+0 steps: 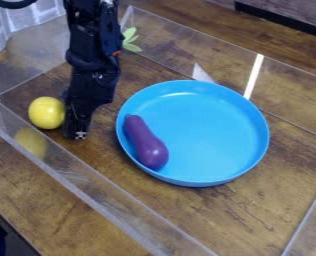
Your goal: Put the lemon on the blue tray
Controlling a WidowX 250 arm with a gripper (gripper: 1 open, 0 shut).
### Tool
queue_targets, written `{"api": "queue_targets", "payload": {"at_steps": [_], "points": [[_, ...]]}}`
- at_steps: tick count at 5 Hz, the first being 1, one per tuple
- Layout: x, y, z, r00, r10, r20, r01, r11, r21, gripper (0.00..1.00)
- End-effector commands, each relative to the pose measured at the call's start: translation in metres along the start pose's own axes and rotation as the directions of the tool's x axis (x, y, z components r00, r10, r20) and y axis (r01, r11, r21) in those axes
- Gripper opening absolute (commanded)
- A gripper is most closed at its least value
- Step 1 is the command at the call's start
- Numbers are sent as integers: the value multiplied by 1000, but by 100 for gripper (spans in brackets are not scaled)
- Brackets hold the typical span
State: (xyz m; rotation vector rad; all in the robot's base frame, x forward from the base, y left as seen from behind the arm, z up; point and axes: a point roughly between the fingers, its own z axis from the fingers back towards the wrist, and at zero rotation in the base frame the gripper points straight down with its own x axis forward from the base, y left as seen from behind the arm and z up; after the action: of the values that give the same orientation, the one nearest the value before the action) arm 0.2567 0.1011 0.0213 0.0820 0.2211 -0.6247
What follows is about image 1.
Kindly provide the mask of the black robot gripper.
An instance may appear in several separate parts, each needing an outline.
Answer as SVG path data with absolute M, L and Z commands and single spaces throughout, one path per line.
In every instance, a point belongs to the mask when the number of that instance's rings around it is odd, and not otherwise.
M 121 69 L 107 65 L 99 70 L 73 68 L 70 86 L 65 95 L 63 136 L 85 140 L 97 108 L 113 102 Z

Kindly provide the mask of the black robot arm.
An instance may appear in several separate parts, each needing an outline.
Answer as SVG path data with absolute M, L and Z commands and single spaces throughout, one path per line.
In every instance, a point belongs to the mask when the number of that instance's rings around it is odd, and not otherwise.
M 70 85 L 63 93 L 66 106 L 63 135 L 85 139 L 94 111 L 113 102 L 121 76 L 119 53 L 123 35 L 118 23 L 118 0 L 63 0 L 70 45 Z

